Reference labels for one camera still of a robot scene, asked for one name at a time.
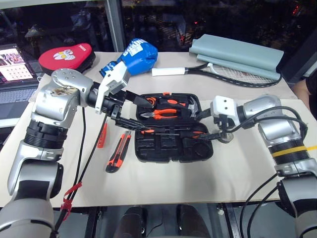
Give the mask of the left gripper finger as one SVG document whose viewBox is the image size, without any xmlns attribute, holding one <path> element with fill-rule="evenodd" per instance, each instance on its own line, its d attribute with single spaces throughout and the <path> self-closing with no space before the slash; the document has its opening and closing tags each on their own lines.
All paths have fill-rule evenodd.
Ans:
<svg viewBox="0 0 317 238">
<path fill-rule="evenodd" d="M 139 107 L 153 107 L 153 105 L 147 99 L 130 91 L 126 91 L 125 99 Z"/>
<path fill-rule="evenodd" d="M 119 118 L 115 120 L 115 125 L 133 131 L 150 130 L 149 127 L 134 119 Z"/>
</svg>

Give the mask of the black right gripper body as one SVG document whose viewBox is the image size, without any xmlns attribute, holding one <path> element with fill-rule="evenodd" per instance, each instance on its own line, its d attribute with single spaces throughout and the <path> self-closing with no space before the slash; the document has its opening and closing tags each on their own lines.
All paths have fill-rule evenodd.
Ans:
<svg viewBox="0 0 317 238">
<path fill-rule="evenodd" d="M 228 118 L 228 116 L 217 116 L 213 118 L 214 124 L 217 124 L 220 130 L 220 138 L 218 139 L 219 142 L 227 144 L 233 138 L 233 134 L 229 132 L 225 132 L 226 130 L 230 130 L 235 126 L 235 123 L 232 119 Z"/>
</svg>

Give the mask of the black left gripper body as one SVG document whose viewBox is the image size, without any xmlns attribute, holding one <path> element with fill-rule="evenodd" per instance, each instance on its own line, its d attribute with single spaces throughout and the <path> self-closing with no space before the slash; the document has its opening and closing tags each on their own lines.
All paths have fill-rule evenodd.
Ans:
<svg viewBox="0 0 317 238">
<path fill-rule="evenodd" d="M 105 96 L 103 100 L 103 113 L 112 120 L 124 120 L 121 116 L 121 111 L 125 100 L 125 96 Z"/>
</svg>

